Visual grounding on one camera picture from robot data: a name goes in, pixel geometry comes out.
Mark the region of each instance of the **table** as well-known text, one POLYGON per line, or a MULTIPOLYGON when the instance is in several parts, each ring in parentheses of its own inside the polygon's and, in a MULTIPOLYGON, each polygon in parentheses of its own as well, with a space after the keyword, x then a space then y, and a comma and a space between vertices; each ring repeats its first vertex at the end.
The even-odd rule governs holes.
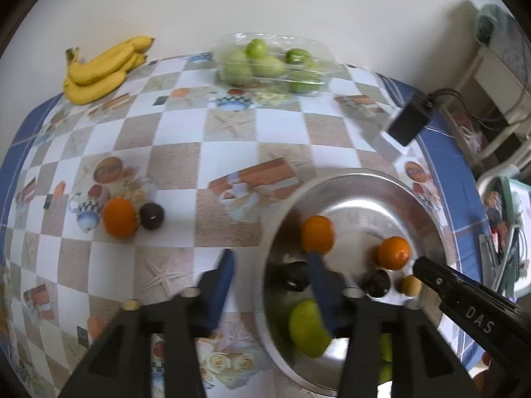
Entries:
MULTIPOLYGON (((477 233, 486 217, 440 116, 392 165, 364 140, 374 122, 335 100, 363 94, 392 112, 414 91, 342 66, 317 97, 246 92, 221 85, 212 54, 201 53, 151 61, 90 105, 58 95, 35 108, 0 170, 0 345, 30 394, 58 394, 120 302, 167 299, 213 268, 225 247, 236 253, 234 283, 219 331, 197 343, 208 395, 310 394, 273 366, 252 313, 262 230, 282 196, 260 203, 254 219, 234 218, 209 189, 211 181, 234 179, 259 163, 285 160, 293 187, 330 168, 366 167, 399 178, 432 208, 448 264, 481 280, 477 233), (135 207, 160 203, 164 225, 110 238, 99 209, 115 196, 135 207)), ((474 359, 472 340, 447 318, 440 331, 464 364, 474 359)), ((155 396, 163 394, 162 351, 154 337, 155 396)))

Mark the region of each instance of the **bunch of bananas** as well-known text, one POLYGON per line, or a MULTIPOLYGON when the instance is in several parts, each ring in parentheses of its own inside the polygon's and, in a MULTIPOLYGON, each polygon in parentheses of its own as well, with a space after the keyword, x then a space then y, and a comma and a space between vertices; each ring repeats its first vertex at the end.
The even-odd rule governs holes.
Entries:
POLYGON ((145 62, 153 38, 136 36, 119 43, 85 64, 78 62, 79 48, 66 50, 63 91, 74 104, 87 104, 117 89, 127 72, 145 62))

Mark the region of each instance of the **checkered tablecloth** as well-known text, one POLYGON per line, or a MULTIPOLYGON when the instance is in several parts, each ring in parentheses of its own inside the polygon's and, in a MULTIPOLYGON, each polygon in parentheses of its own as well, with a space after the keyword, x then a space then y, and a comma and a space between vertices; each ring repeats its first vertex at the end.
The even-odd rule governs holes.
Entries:
MULTIPOLYGON (((253 323, 254 266, 268 215, 256 223, 231 221, 207 188, 261 162, 284 158, 301 181, 350 167, 401 179, 432 205, 447 236, 448 262, 455 263, 447 212, 420 146, 414 141, 392 165, 364 139, 377 129, 374 122, 346 113, 334 97, 365 94, 389 113, 401 104, 368 70, 344 66, 338 76, 317 97, 245 92, 217 82, 211 54, 187 55, 135 69, 90 105, 60 97, 42 108, 40 120, 34 115, 38 133, 15 138, 12 147, 23 164, 2 227, 4 349, 33 395, 56 396, 120 302, 168 299, 230 247, 237 272, 222 325, 197 344, 209 396, 305 396, 269 361, 253 323), (419 165, 426 179, 412 180, 407 163, 419 165), (97 183, 108 191, 94 189, 97 183), (95 198, 152 199, 165 209, 164 225, 156 232, 139 228, 123 241, 101 223, 84 232, 77 216, 91 189, 99 190, 95 198)), ((161 394, 156 381, 154 390, 161 394)))

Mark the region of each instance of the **clear plastic container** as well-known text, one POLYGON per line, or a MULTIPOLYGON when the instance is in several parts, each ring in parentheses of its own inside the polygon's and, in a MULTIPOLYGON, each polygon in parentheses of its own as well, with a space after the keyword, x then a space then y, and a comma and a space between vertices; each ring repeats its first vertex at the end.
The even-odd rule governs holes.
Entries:
POLYGON ((334 73, 339 71, 330 50, 309 38, 265 33, 234 33, 223 36, 214 50, 220 79, 233 86, 256 88, 272 86, 275 90, 296 94, 315 94, 326 89, 334 73), (258 44, 247 50, 254 39, 262 39, 266 50, 258 44), (295 51, 288 63, 287 52, 295 51))

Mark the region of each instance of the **bowl rim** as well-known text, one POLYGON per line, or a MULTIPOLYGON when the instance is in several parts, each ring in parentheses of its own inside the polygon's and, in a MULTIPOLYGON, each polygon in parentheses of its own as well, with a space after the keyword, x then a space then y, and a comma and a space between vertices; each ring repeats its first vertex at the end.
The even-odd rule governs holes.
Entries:
POLYGON ((385 179, 393 184, 396 184, 400 188, 404 189, 408 194, 410 194, 410 196, 413 199, 415 199, 415 201, 422 208, 424 208, 424 211, 428 213, 428 216, 433 221, 433 224, 437 230, 437 234, 439 235, 442 246, 444 247, 444 239, 441 233, 441 229, 439 225, 437 224, 437 220, 435 219, 432 211, 430 211, 429 208, 417 198, 417 196, 410 189, 410 187, 405 185, 402 181, 398 180, 394 176, 387 175, 386 173, 383 173, 380 171, 361 168, 361 167, 348 168, 348 169, 343 169, 340 171, 335 171, 335 170, 330 171, 327 174, 318 176, 317 178, 314 178, 302 184, 298 189, 296 189, 288 197, 288 199, 285 200, 285 202, 283 202, 280 205, 278 210, 271 217, 269 224, 266 226, 266 229, 264 231, 264 236, 262 237, 262 241, 260 243, 260 248, 259 248, 260 255, 259 255, 259 260, 256 265, 256 270, 255 270, 256 284, 255 284, 255 289, 254 289, 255 291, 254 320, 255 320, 255 324, 256 324, 256 328, 257 328, 260 340, 262 341, 262 344, 264 345, 265 350, 267 351, 269 357, 273 360, 273 362, 277 365, 277 367, 280 368, 280 370, 285 375, 287 375, 291 380, 293 380, 299 386, 302 386, 308 391, 311 391, 311 392, 314 392, 320 395, 324 395, 324 396, 337 396, 337 390, 318 386, 306 380, 302 376, 298 375, 298 373, 296 373, 293 370, 293 368, 291 368, 288 365, 288 363, 286 363, 286 361, 284 360, 280 352, 277 350, 277 347, 274 345, 271 334, 269 333, 269 327, 267 326, 267 319, 266 319, 266 313, 265 313, 265 307, 264 307, 264 271, 266 268, 267 258, 269 257, 269 251, 273 244, 274 238, 278 232, 278 229, 280 225, 282 224, 286 215, 289 213, 291 208, 297 203, 297 201, 301 199, 308 191, 318 186, 319 184, 322 184, 323 182, 329 181, 331 179, 339 178, 341 176, 349 176, 349 175, 375 176, 376 178, 385 179))

